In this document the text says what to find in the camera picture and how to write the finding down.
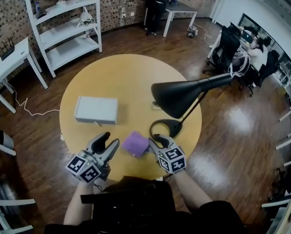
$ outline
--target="lamp arm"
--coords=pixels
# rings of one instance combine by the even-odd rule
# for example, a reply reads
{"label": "lamp arm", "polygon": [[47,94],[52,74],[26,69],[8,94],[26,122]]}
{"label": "lamp arm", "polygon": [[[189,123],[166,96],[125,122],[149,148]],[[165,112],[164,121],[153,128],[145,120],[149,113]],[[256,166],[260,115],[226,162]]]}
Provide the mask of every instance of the lamp arm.
{"label": "lamp arm", "polygon": [[191,114],[191,112],[193,112],[193,110],[195,109],[195,107],[197,107],[197,105],[203,100],[203,98],[205,97],[205,95],[208,93],[209,90],[205,91],[202,96],[198,99],[197,103],[194,105],[194,107],[186,114],[186,116],[184,117],[183,120],[181,120],[181,122],[179,123],[179,125],[181,125],[184,120]]}

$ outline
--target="gray box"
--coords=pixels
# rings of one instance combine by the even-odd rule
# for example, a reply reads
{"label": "gray box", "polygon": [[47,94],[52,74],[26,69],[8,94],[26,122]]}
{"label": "gray box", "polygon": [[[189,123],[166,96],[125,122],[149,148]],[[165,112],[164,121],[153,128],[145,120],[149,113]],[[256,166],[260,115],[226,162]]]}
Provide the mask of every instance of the gray box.
{"label": "gray box", "polygon": [[116,125],[117,110],[116,98],[79,96],[74,117],[79,122]]}

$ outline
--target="purple cloth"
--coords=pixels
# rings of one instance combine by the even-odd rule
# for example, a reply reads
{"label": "purple cloth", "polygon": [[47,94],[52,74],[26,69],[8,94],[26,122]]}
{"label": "purple cloth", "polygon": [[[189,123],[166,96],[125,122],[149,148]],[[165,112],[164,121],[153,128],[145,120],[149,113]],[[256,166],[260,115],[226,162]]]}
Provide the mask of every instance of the purple cloth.
{"label": "purple cloth", "polygon": [[127,150],[133,156],[141,158],[147,147],[149,139],[143,137],[139,132],[133,131],[122,144],[122,148]]}

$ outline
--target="shelf board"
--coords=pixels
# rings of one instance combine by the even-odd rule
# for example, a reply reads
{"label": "shelf board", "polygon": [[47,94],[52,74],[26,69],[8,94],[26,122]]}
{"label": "shelf board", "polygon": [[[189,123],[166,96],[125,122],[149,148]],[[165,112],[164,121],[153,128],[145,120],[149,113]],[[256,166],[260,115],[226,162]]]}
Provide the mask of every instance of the shelf board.
{"label": "shelf board", "polygon": [[49,51],[47,57],[54,71],[98,47],[99,45],[95,41],[91,38],[87,38],[86,35],[82,35]]}
{"label": "shelf board", "polygon": [[68,0],[66,1],[66,5],[64,6],[52,6],[46,9],[47,14],[39,19],[36,19],[36,15],[34,15],[34,19],[35,19],[35,24],[38,25],[52,17],[55,17],[59,14],[62,14],[64,12],[70,11],[70,10],[74,10],[76,8],[79,7],[83,7],[89,4],[94,4],[96,3],[97,0]]}
{"label": "shelf board", "polygon": [[63,23],[55,28],[52,28],[40,35],[40,39],[44,49],[50,48],[51,46],[63,41],[69,37],[77,35],[86,30],[90,30],[97,27],[96,23],[89,25],[78,25],[79,18],[72,19],[66,23]]}

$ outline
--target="lamp shade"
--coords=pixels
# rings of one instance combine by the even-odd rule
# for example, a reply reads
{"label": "lamp shade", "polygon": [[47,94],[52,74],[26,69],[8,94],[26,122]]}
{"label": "lamp shade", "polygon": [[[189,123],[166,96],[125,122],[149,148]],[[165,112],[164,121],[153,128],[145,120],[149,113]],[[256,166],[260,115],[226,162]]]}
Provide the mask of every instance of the lamp shade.
{"label": "lamp shade", "polygon": [[154,83],[151,87],[156,104],[173,118],[181,118],[200,93],[230,84],[230,74],[194,80]]}

